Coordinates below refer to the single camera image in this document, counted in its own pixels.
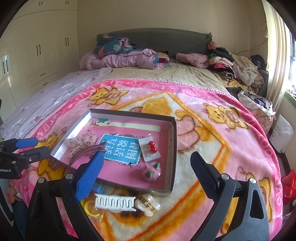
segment green bead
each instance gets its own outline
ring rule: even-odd
[[[150,178],[152,175],[153,175],[153,172],[152,172],[152,171],[149,171],[149,172],[146,173],[146,176],[147,176],[148,178]]]
[[[153,165],[153,167],[157,170],[160,167],[160,164],[157,162]]]

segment open cardboard box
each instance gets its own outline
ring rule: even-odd
[[[102,119],[107,119],[110,122],[119,124],[128,123],[128,125],[126,125],[128,127],[114,127],[111,125],[98,126],[94,124],[96,121]],[[142,125],[150,126],[151,128],[146,128],[145,130],[137,129],[137,126]],[[57,160],[69,165],[69,147],[65,143],[65,140],[79,137],[86,130],[91,130],[96,134],[96,144],[101,140],[104,134],[130,136],[139,139],[153,136],[161,154],[161,158],[153,160],[159,162],[161,167],[161,175],[156,182],[148,182],[143,178],[142,172],[145,166],[143,158],[140,159],[137,165],[128,165],[105,159],[98,179],[101,183],[110,186],[148,192],[161,196],[167,196],[172,192],[175,180],[177,154],[177,132],[174,117],[140,112],[89,109],[67,131],[53,149],[51,155]],[[89,156],[82,156],[71,167],[77,169],[82,163],[88,161]]]

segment white wardrobe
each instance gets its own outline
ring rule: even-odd
[[[0,116],[35,92],[79,70],[78,0],[29,0],[0,39]]]

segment metal bolt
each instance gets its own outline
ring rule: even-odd
[[[224,179],[224,180],[228,180],[229,179],[229,176],[227,174],[222,174],[221,177]]]
[[[43,183],[45,181],[44,177],[38,179],[38,183]]]
[[[67,180],[70,180],[70,179],[72,179],[73,178],[73,174],[72,173],[68,173],[68,174],[66,174],[66,179]]]
[[[257,181],[256,181],[255,178],[250,178],[250,182],[253,183],[253,184],[255,184]]]

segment bed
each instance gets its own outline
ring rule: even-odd
[[[116,34],[129,37],[139,48],[169,51],[169,55],[206,53],[206,45],[212,37],[211,34],[159,28]],[[90,107],[174,116],[178,154],[172,193],[157,198],[161,210],[150,218],[139,213],[106,211],[100,222],[93,220],[100,234],[106,240],[190,240],[213,204],[206,198],[190,166],[191,153],[198,151],[220,173],[226,172],[239,180],[250,177],[258,180],[272,239],[282,223],[282,185],[276,155],[261,126],[212,72],[182,64],[171,65],[171,68],[157,70],[126,67],[112,72],[101,69],[68,74],[59,81],[60,87],[81,81],[82,76],[87,86],[80,84],[75,91],[82,90],[77,93],[71,90],[70,94],[70,91],[63,91],[54,95],[52,89],[40,91],[4,123],[2,135],[5,139],[37,137],[38,146],[53,149]],[[52,103],[50,107],[56,106],[50,111],[42,107],[48,100]],[[71,167],[49,158],[24,170],[23,178],[15,180],[14,185],[28,205],[40,176],[54,180],[69,171]],[[130,194],[120,189],[112,192]],[[58,204],[68,232],[75,235],[60,200]],[[227,232],[236,204],[234,199],[219,235]]]

